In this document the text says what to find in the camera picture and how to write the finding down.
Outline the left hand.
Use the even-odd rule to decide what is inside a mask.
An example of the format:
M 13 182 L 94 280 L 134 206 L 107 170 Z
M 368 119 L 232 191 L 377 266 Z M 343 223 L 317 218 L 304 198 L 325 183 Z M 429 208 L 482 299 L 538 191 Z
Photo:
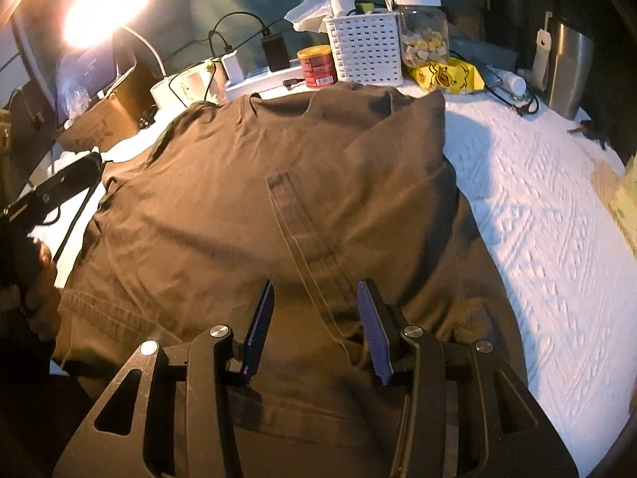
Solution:
M 20 305 L 26 306 L 28 312 L 27 323 L 31 332 L 40 341 L 52 341 L 61 329 L 62 317 L 59 314 L 61 291 L 55 286 L 57 277 L 56 264 L 52 259 L 50 248 L 46 243 L 37 240 L 39 248 L 40 271 L 26 291 L 21 296 L 20 288 L 12 286 L 1 289 L 1 331 L 8 329 L 9 314 L 17 311 Z

